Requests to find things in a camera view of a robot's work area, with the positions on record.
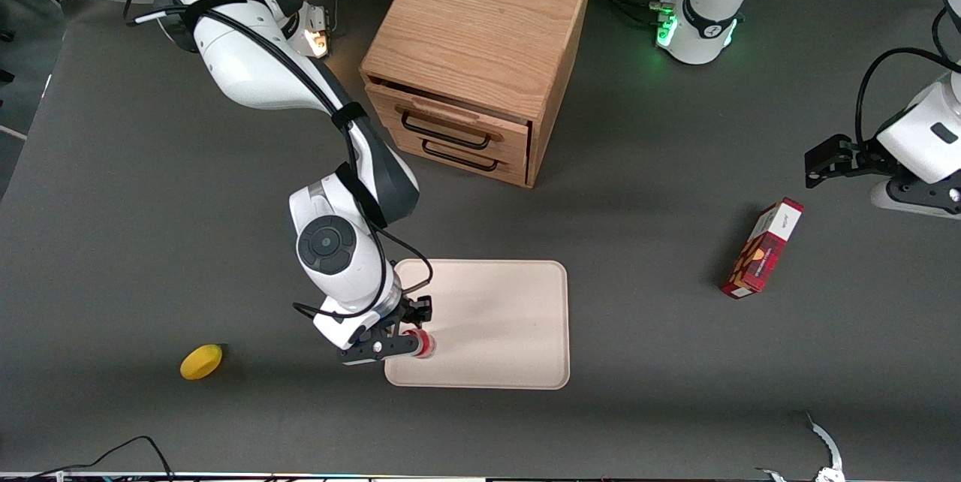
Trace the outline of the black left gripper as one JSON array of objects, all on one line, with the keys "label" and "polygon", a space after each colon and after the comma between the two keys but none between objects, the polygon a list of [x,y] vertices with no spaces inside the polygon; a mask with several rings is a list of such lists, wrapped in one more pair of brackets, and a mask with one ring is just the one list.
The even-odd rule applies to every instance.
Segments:
[{"label": "black left gripper", "polygon": [[804,167],[807,190],[836,177],[894,177],[902,173],[902,165],[878,139],[852,141],[845,135],[828,137],[806,151]]}]

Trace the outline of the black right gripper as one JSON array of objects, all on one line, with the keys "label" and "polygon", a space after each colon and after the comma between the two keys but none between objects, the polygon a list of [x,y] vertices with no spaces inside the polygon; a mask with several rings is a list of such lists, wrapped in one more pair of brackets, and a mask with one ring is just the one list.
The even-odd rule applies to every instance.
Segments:
[{"label": "black right gripper", "polygon": [[395,337],[402,339],[434,339],[430,332],[432,320],[432,297],[402,297],[397,308],[392,312],[395,322]]}]

